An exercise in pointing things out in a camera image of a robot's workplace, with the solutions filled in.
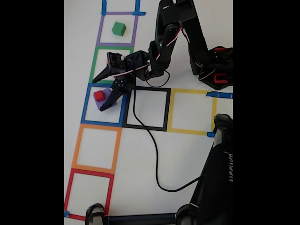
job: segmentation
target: purple square outline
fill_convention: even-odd
[[[132,15],[132,12],[107,12],[106,15]],[[104,17],[105,17],[105,15],[101,16],[101,21],[100,21],[100,27],[99,27],[96,46],[134,46],[135,45],[137,20],[138,20],[138,17],[139,17],[138,15],[135,16],[135,23],[134,23],[133,32],[132,32],[131,43],[102,43],[102,42],[100,42],[103,23],[104,23]]]

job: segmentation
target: black device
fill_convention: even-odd
[[[87,209],[85,225],[233,225],[233,119],[217,114],[214,123],[214,143],[190,204],[177,213],[110,217],[97,203]]]
[[[92,81],[115,75],[112,93],[101,106],[111,107],[119,97],[134,87],[134,76],[147,81],[159,77],[169,67],[171,55],[180,31],[188,41],[190,64],[199,81],[221,90],[233,85],[233,48],[217,46],[208,51],[193,0],[161,0],[156,18],[155,39],[149,52],[137,51],[124,59],[120,54],[108,52],[108,65]]]

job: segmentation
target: black square outline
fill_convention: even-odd
[[[148,127],[149,130],[157,130],[157,131],[167,131],[167,125],[168,125],[168,116],[169,116],[169,107],[170,107],[170,98],[171,98],[171,88],[151,88],[151,87],[142,87],[137,86],[137,90],[150,90],[150,91],[165,91],[167,92],[167,96],[165,99],[165,117],[164,117],[164,126],[163,127]],[[135,128],[135,129],[143,129],[142,125],[133,125],[133,124],[127,124],[127,117],[128,117],[128,110],[129,110],[129,104],[131,99],[131,92],[134,90],[131,90],[127,94],[126,104],[125,104],[125,112],[124,112],[124,118],[123,118],[123,128]]]

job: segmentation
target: green cube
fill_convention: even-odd
[[[115,35],[119,35],[119,36],[123,36],[126,30],[126,26],[125,24],[121,23],[121,22],[115,22],[114,26],[112,28],[112,32]]]

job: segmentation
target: yellow tape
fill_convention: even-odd
[[[170,96],[170,106],[169,106],[169,115],[168,115],[168,126],[167,132],[172,133],[181,133],[181,134],[189,134],[189,135],[204,135],[207,136],[207,131],[198,131],[198,130],[186,130],[186,129],[176,129],[172,128],[172,121],[173,121],[173,109],[174,109],[174,101],[175,101],[175,93],[190,93],[190,94],[202,94],[206,95],[208,90],[189,90],[189,89],[178,89],[172,88],[171,89],[171,96]],[[211,131],[213,131],[215,124],[214,124],[214,116],[217,114],[217,98],[212,98],[212,110],[211,110]]]

